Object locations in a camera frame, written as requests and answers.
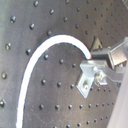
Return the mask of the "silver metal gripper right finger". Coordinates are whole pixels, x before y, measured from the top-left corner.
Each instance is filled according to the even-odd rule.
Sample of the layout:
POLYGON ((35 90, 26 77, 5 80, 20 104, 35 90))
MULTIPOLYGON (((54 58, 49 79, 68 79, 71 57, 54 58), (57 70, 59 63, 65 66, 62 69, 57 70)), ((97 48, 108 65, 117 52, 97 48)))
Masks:
POLYGON ((91 54, 93 59, 107 60, 108 65, 114 68, 128 59, 128 37, 107 48, 103 48, 99 39, 96 39, 91 48, 91 54))

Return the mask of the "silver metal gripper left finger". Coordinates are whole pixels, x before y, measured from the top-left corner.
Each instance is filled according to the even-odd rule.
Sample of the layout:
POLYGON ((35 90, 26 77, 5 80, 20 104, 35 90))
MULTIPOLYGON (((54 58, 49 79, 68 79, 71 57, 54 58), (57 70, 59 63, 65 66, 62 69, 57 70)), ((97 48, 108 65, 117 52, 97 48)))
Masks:
POLYGON ((83 60, 80 64, 81 76, 78 79, 77 89, 84 98, 88 97, 93 84, 97 87, 105 86, 108 80, 121 83, 125 67, 111 69, 105 60, 83 60))

